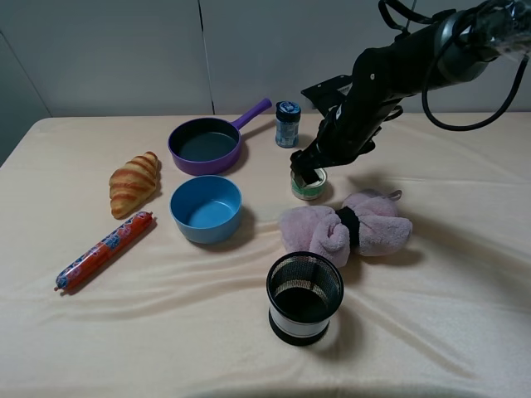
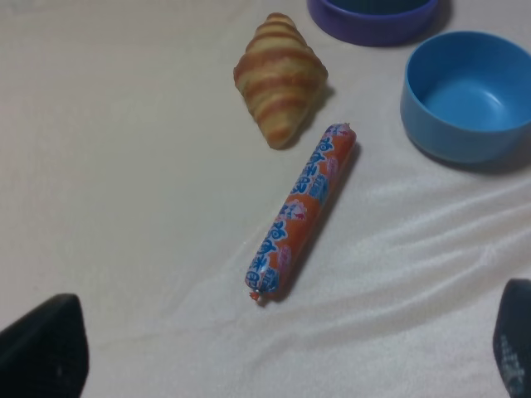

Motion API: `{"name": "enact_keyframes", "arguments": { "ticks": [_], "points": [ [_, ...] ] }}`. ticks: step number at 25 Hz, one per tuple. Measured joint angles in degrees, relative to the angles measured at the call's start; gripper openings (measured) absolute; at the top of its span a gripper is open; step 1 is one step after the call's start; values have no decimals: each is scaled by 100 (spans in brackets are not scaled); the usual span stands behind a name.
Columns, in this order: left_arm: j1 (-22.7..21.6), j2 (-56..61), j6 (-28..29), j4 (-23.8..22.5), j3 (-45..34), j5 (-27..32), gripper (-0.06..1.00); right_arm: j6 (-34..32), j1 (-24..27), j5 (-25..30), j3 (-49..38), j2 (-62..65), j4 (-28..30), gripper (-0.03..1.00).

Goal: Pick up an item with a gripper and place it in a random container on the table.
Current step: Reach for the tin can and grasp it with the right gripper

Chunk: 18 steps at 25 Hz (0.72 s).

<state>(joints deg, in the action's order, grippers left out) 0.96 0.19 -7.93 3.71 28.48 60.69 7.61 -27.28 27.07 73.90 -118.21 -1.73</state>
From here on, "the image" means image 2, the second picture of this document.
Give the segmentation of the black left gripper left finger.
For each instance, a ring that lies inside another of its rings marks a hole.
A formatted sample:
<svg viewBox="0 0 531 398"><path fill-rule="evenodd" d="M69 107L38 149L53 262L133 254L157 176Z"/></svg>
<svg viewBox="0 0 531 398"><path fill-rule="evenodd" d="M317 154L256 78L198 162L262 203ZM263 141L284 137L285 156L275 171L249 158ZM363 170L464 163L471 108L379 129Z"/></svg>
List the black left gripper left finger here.
<svg viewBox="0 0 531 398"><path fill-rule="evenodd" d="M89 345L80 299L57 294L1 331L2 397L80 397Z"/></svg>

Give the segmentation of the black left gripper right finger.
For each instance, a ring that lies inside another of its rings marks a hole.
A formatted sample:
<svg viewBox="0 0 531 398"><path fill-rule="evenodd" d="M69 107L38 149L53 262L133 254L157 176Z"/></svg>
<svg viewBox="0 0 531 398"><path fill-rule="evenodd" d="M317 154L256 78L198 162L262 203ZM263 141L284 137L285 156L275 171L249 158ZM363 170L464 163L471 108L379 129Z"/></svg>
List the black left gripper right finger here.
<svg viewBox="0 0 531 398"><path fill-rule="evenodd" d="M494 358L510 397L530 397L530 280L504 287L493 335Z"/></svg>

